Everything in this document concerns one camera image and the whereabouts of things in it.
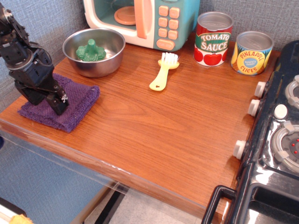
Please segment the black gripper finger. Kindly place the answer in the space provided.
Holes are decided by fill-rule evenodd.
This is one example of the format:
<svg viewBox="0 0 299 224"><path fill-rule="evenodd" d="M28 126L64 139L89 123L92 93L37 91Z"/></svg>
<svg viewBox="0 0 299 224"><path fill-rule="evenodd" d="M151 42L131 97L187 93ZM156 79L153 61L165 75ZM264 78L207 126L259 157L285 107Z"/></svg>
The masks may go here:
<svg viewBox="0 0 299 224"><path fill-rule="evenodd" d="M15 87L17 90L33 105L40 104L47 96L47 85L46 84L39 84L29 85L22 83L20 81L14 82Z"/></svg>
<svg viewBox="0 0 299 224"><path fill-rule="evenodd" d="M68 97L66 94L63 94L61 98L54 94L49 94L46 97L46 101L57 115L62 115L69 105Z"/></svg>

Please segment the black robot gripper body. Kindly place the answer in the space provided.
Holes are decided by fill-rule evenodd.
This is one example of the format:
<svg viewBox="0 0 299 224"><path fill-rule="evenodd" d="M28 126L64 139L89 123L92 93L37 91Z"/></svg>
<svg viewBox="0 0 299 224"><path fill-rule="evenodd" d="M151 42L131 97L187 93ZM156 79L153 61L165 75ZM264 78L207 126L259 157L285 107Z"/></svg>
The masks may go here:
<svg viewBox="0 0 299 224"><path fill-rule="evenodd" d="M53 77L54 66L48 52L43 48L26 49L27 57L16 64L9 64L9 75L29 85L47 85L47 95L62 97L64 89Z"/></svg>

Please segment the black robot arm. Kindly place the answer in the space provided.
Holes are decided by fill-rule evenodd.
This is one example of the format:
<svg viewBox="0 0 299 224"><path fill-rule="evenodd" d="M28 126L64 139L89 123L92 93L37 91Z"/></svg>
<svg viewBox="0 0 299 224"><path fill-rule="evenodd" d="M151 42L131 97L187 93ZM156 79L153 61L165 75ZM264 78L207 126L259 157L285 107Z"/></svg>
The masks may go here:
<svg viewBox="0 0 299 224"><path fill-rule="evenodd" d="M57 115L66 110L68 97L53 77L54 65L49 53L29 41L25 27L3 6L0 7L0 56L14 78L16 89L31 104L46 100Z"/></svg>

